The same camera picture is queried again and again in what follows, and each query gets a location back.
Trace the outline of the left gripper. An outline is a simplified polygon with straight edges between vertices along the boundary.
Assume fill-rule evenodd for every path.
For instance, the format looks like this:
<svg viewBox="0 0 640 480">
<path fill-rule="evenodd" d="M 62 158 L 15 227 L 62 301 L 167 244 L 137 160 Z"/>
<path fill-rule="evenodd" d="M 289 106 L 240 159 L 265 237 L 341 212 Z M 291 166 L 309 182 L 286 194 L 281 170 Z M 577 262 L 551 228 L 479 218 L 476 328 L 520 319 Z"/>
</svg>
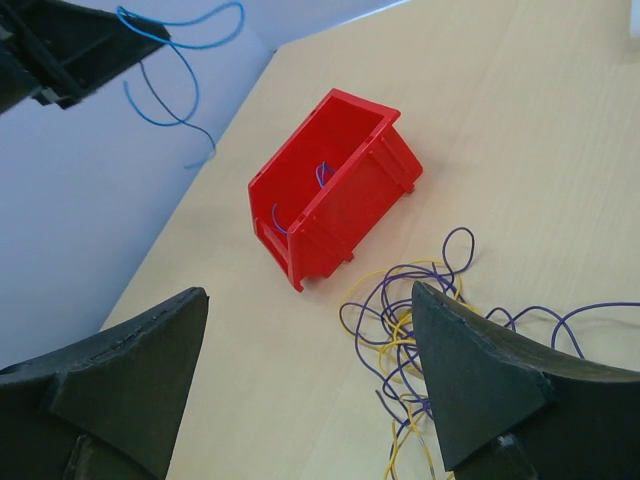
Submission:
<svg viewBox="0 0 640 480">
<path fill-rule="evenodd" d="M 170 40 L 166 28 L 65 1 L 1 2 L 1 113 L 68 109 Z"/>
</svg>

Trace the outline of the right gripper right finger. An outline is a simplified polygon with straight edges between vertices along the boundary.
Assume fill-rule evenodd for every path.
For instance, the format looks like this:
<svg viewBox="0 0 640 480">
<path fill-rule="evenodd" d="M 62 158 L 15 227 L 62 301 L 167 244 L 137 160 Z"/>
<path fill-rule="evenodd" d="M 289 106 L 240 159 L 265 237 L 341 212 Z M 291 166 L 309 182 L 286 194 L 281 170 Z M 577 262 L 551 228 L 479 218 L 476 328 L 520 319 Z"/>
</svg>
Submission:
<svg viewBox="0 0 640 480">
<path fill-rule="evenodd" d="M 412 288 L 441 456 L 458 479 L 636 479 L 639 374 L 499 326 Z"/>
</svg>

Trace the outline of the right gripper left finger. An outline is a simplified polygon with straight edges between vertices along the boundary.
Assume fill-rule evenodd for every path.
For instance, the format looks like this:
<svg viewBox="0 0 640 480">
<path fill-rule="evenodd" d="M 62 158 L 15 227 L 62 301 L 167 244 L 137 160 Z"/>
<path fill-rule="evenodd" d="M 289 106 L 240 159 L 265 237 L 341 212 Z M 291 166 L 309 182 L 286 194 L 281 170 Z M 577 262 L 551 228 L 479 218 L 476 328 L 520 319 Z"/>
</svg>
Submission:
<svg viewBox="0 0 640 480">
<path fill-rule="evenodd" d="M 2 478 L 166 478 L 207 316 L 206 291 L 188 288 L 2 369 Z"/>
</svg>

